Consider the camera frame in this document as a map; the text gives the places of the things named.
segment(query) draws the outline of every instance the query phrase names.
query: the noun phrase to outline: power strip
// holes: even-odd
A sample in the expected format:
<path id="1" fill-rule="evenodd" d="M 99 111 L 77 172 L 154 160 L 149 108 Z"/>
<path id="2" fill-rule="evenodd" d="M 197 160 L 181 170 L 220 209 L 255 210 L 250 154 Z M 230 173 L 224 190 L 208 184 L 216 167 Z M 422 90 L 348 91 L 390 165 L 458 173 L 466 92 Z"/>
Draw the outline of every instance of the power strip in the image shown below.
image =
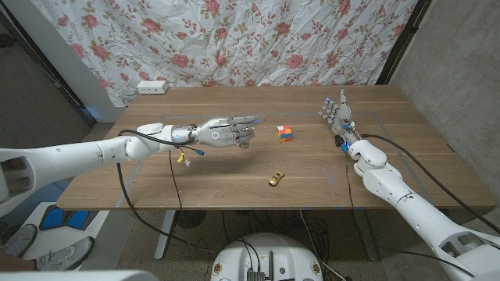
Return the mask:
<path id="1" fill-rule="evenodd" d="M 137 86 L 140 94 L 165 94 L 168 88 L 166 81 L 141 81 Z"/>

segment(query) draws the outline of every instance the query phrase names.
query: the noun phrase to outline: black cable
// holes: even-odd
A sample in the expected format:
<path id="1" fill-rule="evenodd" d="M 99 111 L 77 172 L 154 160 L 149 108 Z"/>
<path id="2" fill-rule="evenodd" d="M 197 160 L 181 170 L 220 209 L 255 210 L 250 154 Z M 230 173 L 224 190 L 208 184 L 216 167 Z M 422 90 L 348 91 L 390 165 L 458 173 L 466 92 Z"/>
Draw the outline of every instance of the black cable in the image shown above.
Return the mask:
<path id="1" fill-rule="evenodd" d="M 207 243 L 203 240 L 203 238 L 200 238 L 200 239 L 198 240 L 198 242 L 197 242 L 197 244 L 196 244 L 196 245 L 198 246 L 198 245 L 200 244 L 200 242 L 203 242 L 203 244 L 205 245 L 205 247 L 208 247 L 208 246 L 209 246 L 209 245 L 207 245 Z M 211 262 L 210 262 L 210 256 L 209 256 L 209 263 L 208 263 L 208 265 L 206 266 L 205 278 L 203 279 L 204 281 L 206 280 L 206 276 L 209 274 L 210 264 L 211 264 Z"/>
<path id="2" fill-rule="evenodd" d="M 240 241 L 240 242 L 242 242 L 244 244 L 247 244 L 255 252 L 255 255 L 257 256 L 257 263 L 258 263 L 258 265 L 257 265 L 257 272 L 260 272 L 259 254 L 257 254 L 257 251 L 255 250 L 255 248 L 250 243 L 247 243 L 245 240 L 243 240 L 243 237 L 241 239 L 236 239 L 236 241 Z"/>
<path id="3" fill-rule="evenodd" d="M 185 146 L 185 145 L 179 145 L 178 147 L 179 147 L 179 148 L 187 148 L 187 149 L 191 149 L 192 151 L 196 151 L 196 149 L 194 149 L 194 148 L 190 148 L 190 147 Z"/>
<path id="4" fill-rule="evenodd" d="M 349 158 L 348 158 L 348 154 L 346 152 L 345 153 L 345 176 L 347 177 L 347 184 L 349 185 L 349 199 L 351 199 L 352 216 L 353 216 L 354 222 L 356 224 L 356 229 L 358 230 L 359 234 L 361 234 L 363 237 L 367 237 L 365 235 L 365 233 L 363 233 L 362 230 L 359 228 L 358 222 L 356 221 L 356 217 L 354 216 L 354 204 L 352 203 L 351 183 L 349 182 L 349 174 L 348 174 L 348 160 L 349 160 Z M 451 265 L 454 268 L 459 269 L 459 270 L 465 272 L 469 276 L 474 277 L 474 274 L 472 274 L 472 272 L 469 272 L 466 269 L 463 269 L 463 268 L 459 267 L 458 265 L 455 265 L 455 264 L 453 264 L 453 263 L 451 263 L 449 261 L 446 261 L 444 259 L 440 259 L 440 258 L 431 256 L 431 255 L 428 255 L 428 254 L 421 254 L 421 253 L 410 252 L 410 251 L 402 251 L 402 250 L 397 250 L 397 249 L 393 249 L 393 248 L 389 248 L 389 247 L 380 246 L 379 244 L 375 243 L 375 239 L 374 238 L 372 238 L 372 241 L 373 241 L 373 244 L 375 245 L 375 247 L 379 247 L 381 249 L 385 249 L 385 250 L 389 250 L 389 251 L 394 251 L 394 252 L 402 253 L 402 254 L 413 254 L 413 255 L 417 255 L 417 256 L 421 256 L 421 257 L 432 258 L 432 259 L 434 259 L 436 261 L 444 262 L 447 265 Z"/>
<path id="5" fill-rule="evenodd" d="M 252 263 L 252 255 L 250 254 L 250 250 L 247 247 L 247 244 L 243 243 L 245 248 L 247 248 L 248 258 L 250 258 L 250 269 L 253 271 L 253 263 Z"/>
<path id="6" fill-rule="evenodd" d="M 193 143 L 193 140 L 188 140 L 188 141 L 181 142 L 181 143 L 176 143 L 176 142 L 171 142 L 171 141 L 166 141 L 166 140 L 160 140 L 159 138 L 151 137 L 151 136 L 149 136 L 149 135 L 147 135 L 145 133 L 139 133 L 136 130 L 128 130 L 128 129 L 121 130 L 120 133 L 118 133 L 118 136 L 123 136 L 123 133 L 132 133 L 134 135 L 138 135 L 139 137 L 143 137 L 143 138 L 148 139 L 150 141 L 155 141 L 155 142 L 158 142 L 160 144 L 173 145 L 175 147 L 179 147 L 179 146 L 183 146 L 183 145 L 186 145 L 186 144 L 192 144 Z"/>
<path id="7" fill-rule="evenodd" d="M 430 177 L 431 180 L 433 180 L 444 192 L 446 192 L 446 194 L 448 194 L 451 198 L 453 198 L 453 200 L 457 201 L 460 205 L 462 205 L 462 207 L 464 207 L 467 211 L 469 211 L 471 214 L 473 214 L 476 218 L 480 219 L 487 226 L 490 226 L 494 231 L 496 231 L 498 234 L 500 234 L 500 228 L 498 228 L 496 225 L 494 225 L 493 223 L 491 223 L 490 221 L 485 219 L 482 215 L 480 215 L 479 213 L 474 211 L 471 207 L 469 207 L 469 205 L 465 204 L 462 200 L 460 200 L 460 198 L 456 197 L 456 195 L 454 195 L 448 188 L 446 188 L 441 182 L 439 182 L 438 179 L 436 179 L 434 176 L 432 176 L 432 174 L 429 171 L 427 171 L 427 169 L 425 169 L 425 167 L 422 164 L 420 164 L 420 162 L 418 160 L 416 160 L 416 158 L 413 157 L 413 155 L 411 153 L 409 153 L 406 149 L 404 149 L 401 145 L 396 144 L 394 141 L 389 140 L 385 137 L 377 136 L 374 134 L 364 133 L 361 136 L 362 137 L 375 137 L 375 138 L 381 139 L 383 141 L 387 141 L 389 144 L 392 144 L 395 147 L 397 147 L 399 150 L 405 152 L 405 154 L 407 154 L 408 157 L 410 157 L 423 170 L 423 172 L 426 173 Z"/>
<path id="8" fill-rule="evenodd" d="M 184 210 L 182 209 L 182 202 L 180 202 L 180 194 L 179 194 L 179 189 L 177 188 L 177 183 L 175 181 L 175 176 L 173 175 L 173 167 L 172 167 L 172 153 L 169 151 L 169 161 L 170 161 L 170 171 L 172 172 L 172 180 L 173 180 L 173 185 L 175 186 L 175 191 L 177 192 L 177 198 L 179 198 L 179 206 L 180 206 L 180 215 L 184 214 Z"/>
<path id="9" fill-rule="evenodd" d="M 222 211 L 222 226 L 224 228 L 224 233 L 226 234 L 226 242 L 229 243 L 229 234 L 227 233 L 227 229 L 226 229 L 226 219 L 224 219 L 226 215 L 226 210 L 223 210 Z"/>
<path id="10" fill-rule="evenodd" d="M 187 242 L 186 240 L 183 240 L 179 237 L 175 237 L 174 235 L 170 234 L 170 233 L 166 233 L 156 227 L 154 227 L 153 225 L 151 225 L 149 222 L 146 222 L 145 220 L 143 220 L 142 217 L 140 217 L 140 215 L 138 214 L 138 212 L 135 210 L 135 207 L 132 205 L 132 202 L 130 201 L 130 198 L 128 197 L 128 193 L 127 193 L 127 190 L 125 189 L 125 183 L 123 183 L 123 175 L 122 175 L 122 168 L 121 168 L 121 165 L 119 163 L 116 164 L 116 167 L 118 169 L 118 178 L 120 180 L 120 186 L 122 187 L 122 192 L 123 192 L 123 196 L 125 197 L 125 200 L 127 201 L 127 204 L 128 204 L 128 207 L 130 208 L 130 210 L 132 211 L 132 213 L 134 214 L 135 218 L 139 221 L 139 222 L 142 222 L 145 226 L 147 226 L 148 228 L 156 231 L 157 233 L 159 234 L 162 234 L 162 235 L 165 235 L 166 237 L 169 237 L 171 239 L 174 239 L 174 240 L 177 240 L 181 243 L 184 243 L 186 245 L 189 245 L 189 246 L 192 246 L 192 247 L 196 247 L 200 250 L 204 250 L 204 251 L 208 251 L 210 254 L 212 254 L 214 257 L 216 257 L 216 254 L 208 249 L 208 248 L 204 248 L 204 247 L 199 247 L 199 246 L 195 246 L 195 245 L 191 245 L 189 242 Z"/>

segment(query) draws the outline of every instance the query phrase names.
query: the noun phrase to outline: robotic arm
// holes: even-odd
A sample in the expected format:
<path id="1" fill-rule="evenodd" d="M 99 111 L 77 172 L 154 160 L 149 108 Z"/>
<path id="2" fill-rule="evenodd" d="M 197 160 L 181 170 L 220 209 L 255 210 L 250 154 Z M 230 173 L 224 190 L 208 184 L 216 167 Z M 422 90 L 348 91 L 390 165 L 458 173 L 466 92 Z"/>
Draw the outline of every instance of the robotic arm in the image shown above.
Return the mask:
<path id="1" fill-rule="evenodd" d="M 340 106 L 329 98 L 325 103 L 327 105 L 319 114 L 331 125 L 336 145 L 357 160 L 354 170 L 362 177 L 366 189 L 394 207 L 436 257 L 471 273 L 442 262 L 451 279 L 463 281 L 500 276 L 500 237 L 454 223 L 412 190 L 401 173 L 387 162 L 386 154 L 356 132 L 343 89 Z"/>
<path id="2" fill-rule="evenodd" d="M 0 149 L 0 217 L 46 184 L 105 165 L 141 161 L 176 146 L 198 142 L 215 148 L 235 144 L 248 148 L 258 122 L 254 116 L 235 116 L 211 119 L 201 125 L 154 123 L 137 129 L 142 136 L 118 136 L 47 148 Z"/>

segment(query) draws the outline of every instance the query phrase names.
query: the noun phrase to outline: shoe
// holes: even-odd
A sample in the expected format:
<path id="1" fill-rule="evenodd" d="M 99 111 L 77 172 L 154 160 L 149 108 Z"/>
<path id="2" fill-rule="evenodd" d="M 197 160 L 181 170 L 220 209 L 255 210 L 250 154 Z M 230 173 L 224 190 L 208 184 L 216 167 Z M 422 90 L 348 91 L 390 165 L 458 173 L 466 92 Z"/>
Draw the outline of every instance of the shoe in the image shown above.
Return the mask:
<path id="1" fill-rule="evenodd" d="M 94 246 L 94 238 L 85 237 L 59 251 L 50 252 L 35 260 L 35 269 L 41 271 L 73 270 L 87 259 Z"/>
<path id="2" fill-rule="evenodd" d="M 0 246 L 0 251 L 13 257 L 23 257 L 26 250 L 33 244 L 37 237 L 38 229 L 35 225 L 26 224 L 21 226 L 19 230 L 10 239 L 7 240 L 5 245 Z"/>

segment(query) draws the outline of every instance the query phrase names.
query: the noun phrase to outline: wooden table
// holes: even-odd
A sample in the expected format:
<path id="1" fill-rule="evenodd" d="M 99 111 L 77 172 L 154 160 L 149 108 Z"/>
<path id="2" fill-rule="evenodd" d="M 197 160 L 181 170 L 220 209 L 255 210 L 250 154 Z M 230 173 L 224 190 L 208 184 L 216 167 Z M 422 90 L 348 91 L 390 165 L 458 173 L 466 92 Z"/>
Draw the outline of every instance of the wooden table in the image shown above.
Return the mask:
<path id="1" fill-rule="evenodd" d="M 210 148 L 198 156 L 185 151 L 188 168 L 173 170 L 185 209 L 319 209 L 350 208 L 345 175 L 346 157 L 334 145 L 334 134 L 318 116 L 325 97 L 340 98 L 341 87 L 192 87 L 170 88 L 163 95 L 139 95 L 106 138 L 122 129 L 147 123 L 200 124 L 213 116 L 257 115 L 261 123 L 249 149 L 238 146 Z M 356 128 L 360 133 L 389 137 L 412 152 L 446 187 L 468 205 L 490 208 L 496 204 L 485 186 L 415 109 L 391 86 L 347 86 L 345 92 Z M 290 125 L 293 140 L 280 144 L 279 125 Z M 370 141 L 382 149 L 388 161 L 417 193 L 439 208 L 458 206 L 407 156 L 390 144 Z M 389 208 L 372 195 L 354 173 L 348 160 L 352 200 L 356 207 Z M 127 179 L 137 163 L 123 164 Z M 284 172 L 280 183 L 267 181 L 277 169 Z M 179 209 L 170 175 L 169 154 L 154 155 L 143 162 L 132 180 L 129 195 L 136 208 Z M 57 202 L 60 208 L 114 209 L 121 195 L 114 165 L 74 178 Z M 127 208 L 123 201 L 120 208 Z"/>

